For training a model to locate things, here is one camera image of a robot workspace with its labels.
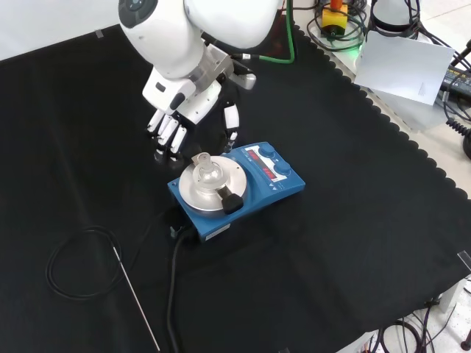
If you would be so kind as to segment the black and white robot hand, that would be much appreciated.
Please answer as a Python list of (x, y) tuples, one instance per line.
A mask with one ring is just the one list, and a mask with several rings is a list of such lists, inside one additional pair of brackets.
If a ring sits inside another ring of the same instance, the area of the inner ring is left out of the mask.
[(199, 92), (190, 79), (169, 80), (156, 69), (144, 86), (143, 97), (155, 108), (146, 131), (155, 145), (155, 155), (170, 160), (186, 156), (195, 146), (186, 147), (191, 130), (218, 111), (224, 122), (222, 151), (229, 152), (238, 137), (240, 125), (236, 101), (224, 91), (226, 76), (220, 74), (209, 87)]

